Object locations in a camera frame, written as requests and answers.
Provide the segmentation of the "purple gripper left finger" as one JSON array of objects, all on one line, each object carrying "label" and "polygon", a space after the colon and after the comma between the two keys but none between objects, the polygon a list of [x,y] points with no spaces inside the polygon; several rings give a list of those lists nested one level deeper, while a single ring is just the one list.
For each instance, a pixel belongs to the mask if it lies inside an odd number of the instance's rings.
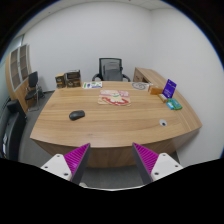
[{"label": "purple gripper left finger", "polygon": [[87,143],[65,155],[55,154],[42,166],[42,169],[79,185],[87,166],[90,150],[90,144]]}]

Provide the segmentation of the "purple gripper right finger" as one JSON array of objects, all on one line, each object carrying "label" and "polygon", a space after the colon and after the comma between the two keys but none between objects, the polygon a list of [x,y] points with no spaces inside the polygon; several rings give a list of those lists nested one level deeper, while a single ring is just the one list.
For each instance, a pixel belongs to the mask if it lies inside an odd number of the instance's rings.
[{"label": "purple gripper right finger", "polygon": [[149,184],[182,169],[167,153],[157,154],[137,143],[132,144],[133,156],[144,184]]}]

